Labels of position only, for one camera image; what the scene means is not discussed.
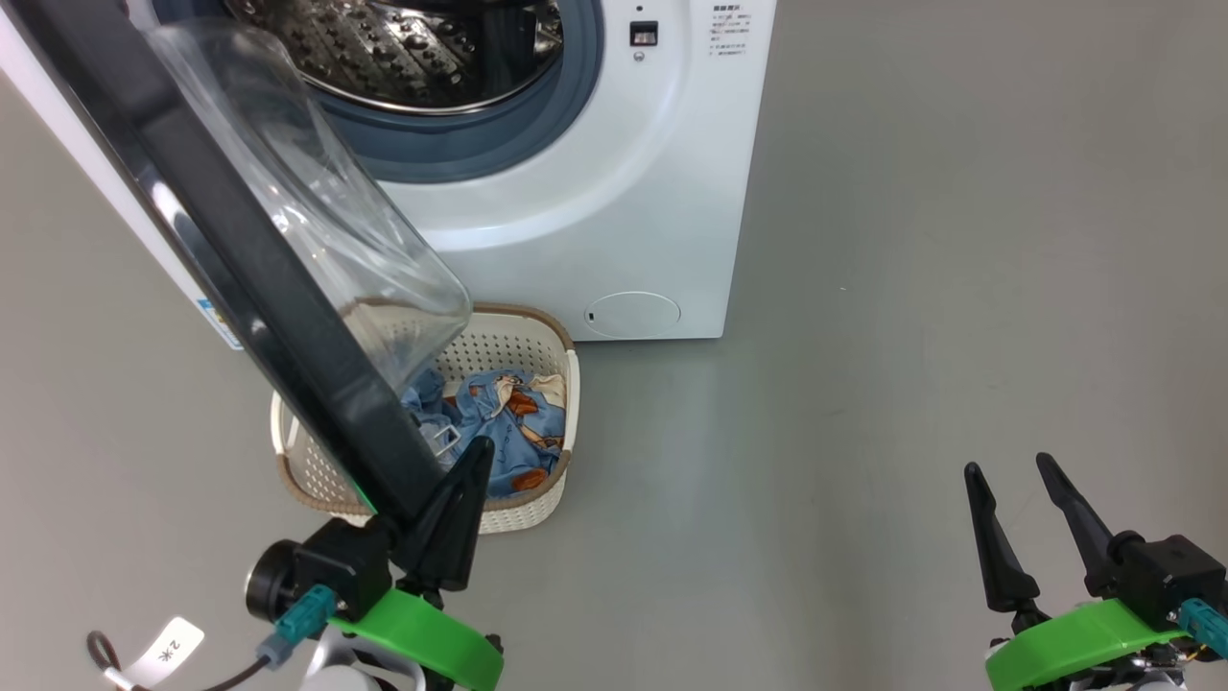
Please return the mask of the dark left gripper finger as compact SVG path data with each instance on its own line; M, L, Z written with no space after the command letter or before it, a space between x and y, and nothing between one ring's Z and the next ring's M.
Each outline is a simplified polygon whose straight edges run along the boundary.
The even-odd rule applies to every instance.
M438 482L398 542L398 581L406 593L457 593L469 583L488 498L495 446L476 437Z

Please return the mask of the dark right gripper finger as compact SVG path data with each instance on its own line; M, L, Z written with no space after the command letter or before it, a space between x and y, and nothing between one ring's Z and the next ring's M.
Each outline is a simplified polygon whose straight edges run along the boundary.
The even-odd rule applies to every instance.
M1084 565L1084 585L1092 596L1122 595L1122 546L1140 542L1136 531L1110 533L1088 500L1074 488L1059 461L1049 452L1039 452L1036 466L1047 488L1049 498L1057 507L1074 539L1074 547Z
M964 466L964 484L971 527L977 542L977 560L986 606L995 612L1020 612L1035 608L1039 585L1022 568L1013 547L1009 547L1000 519L997 502L977 463Z

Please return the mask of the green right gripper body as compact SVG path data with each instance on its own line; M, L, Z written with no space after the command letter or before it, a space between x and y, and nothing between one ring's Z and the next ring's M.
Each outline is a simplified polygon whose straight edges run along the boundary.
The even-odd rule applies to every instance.
M1185 637L1176 628L1156 631L1122 601L1097 601L1013 635L989 653L985 673L993 690L1038 689Z

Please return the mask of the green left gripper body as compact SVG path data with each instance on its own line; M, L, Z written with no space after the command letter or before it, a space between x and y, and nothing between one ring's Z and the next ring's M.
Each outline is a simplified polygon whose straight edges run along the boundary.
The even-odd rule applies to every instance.
M492 639L400 589L387 592L359 621L336 615L330 627L375 655L416 664L460 689L495 690L503 676L503 652Z

